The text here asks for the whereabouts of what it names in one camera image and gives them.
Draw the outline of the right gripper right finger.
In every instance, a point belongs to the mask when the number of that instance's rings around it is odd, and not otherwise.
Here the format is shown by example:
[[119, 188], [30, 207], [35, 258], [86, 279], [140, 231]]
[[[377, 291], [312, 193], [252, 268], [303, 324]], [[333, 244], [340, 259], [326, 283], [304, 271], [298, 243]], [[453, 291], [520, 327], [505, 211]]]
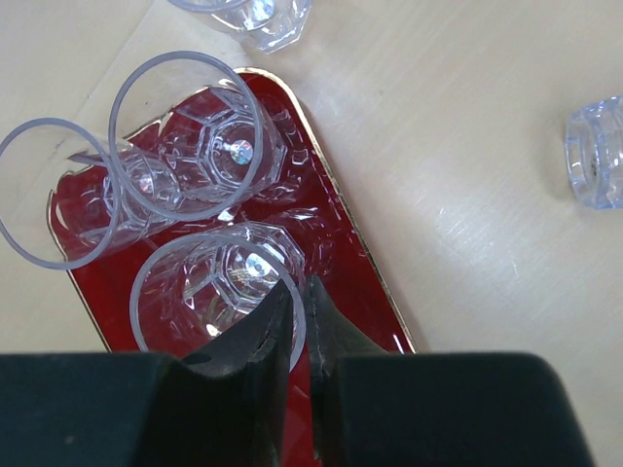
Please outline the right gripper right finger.
[[325, 466], [480, 466], [458, 395], [464, 358], [391, 353], [343, 315], [322, 281], [304, 298], [314, 443]]

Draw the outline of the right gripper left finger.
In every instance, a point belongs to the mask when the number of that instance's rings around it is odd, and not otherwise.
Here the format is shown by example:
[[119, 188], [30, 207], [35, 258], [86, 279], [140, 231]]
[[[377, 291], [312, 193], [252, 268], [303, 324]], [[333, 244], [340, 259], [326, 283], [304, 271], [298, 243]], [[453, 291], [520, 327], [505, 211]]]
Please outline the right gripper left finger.
[[279, 465], [291, 343], [292, 296], [279, 281], [216, 340], [182, 359], [159, 355], [141, 465]]

